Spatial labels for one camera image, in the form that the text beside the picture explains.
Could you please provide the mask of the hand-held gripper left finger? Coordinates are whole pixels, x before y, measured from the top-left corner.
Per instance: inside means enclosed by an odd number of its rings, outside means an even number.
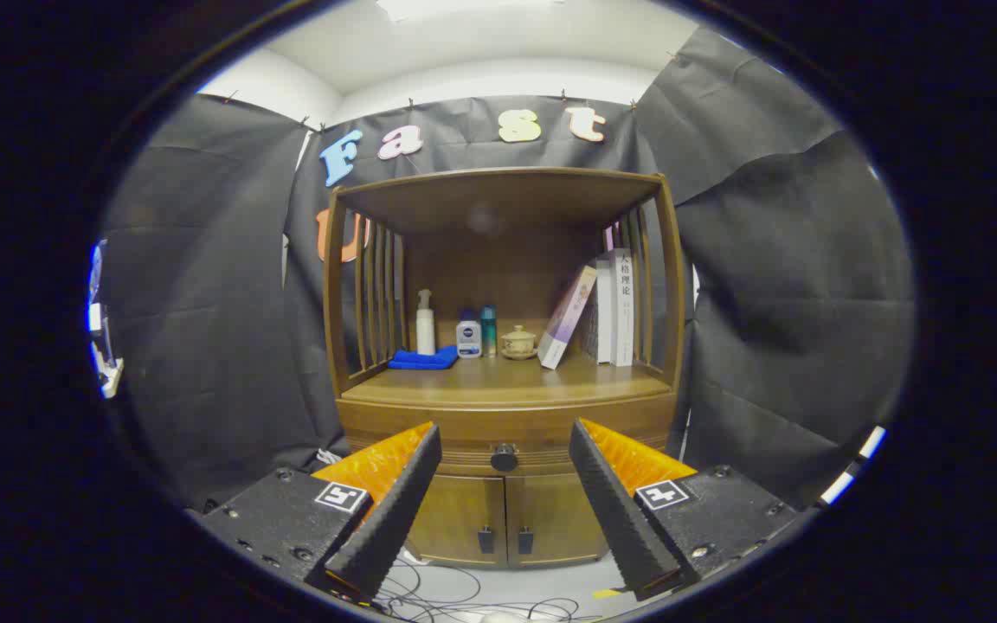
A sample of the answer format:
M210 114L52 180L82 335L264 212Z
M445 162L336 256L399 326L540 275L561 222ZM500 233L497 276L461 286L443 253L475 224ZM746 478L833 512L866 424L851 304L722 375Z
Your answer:
M196 523L270 575L368 604L441 459L439 427L427 421L312 473L281 466Z

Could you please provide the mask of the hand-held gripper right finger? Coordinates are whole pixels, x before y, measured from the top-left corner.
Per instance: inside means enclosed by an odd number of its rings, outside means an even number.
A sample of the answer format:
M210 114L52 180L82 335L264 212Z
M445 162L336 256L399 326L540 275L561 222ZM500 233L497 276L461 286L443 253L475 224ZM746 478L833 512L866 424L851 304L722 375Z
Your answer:
M641 601L720 575L801 517L733 466L697 470L589 419L574 422L569 456Z

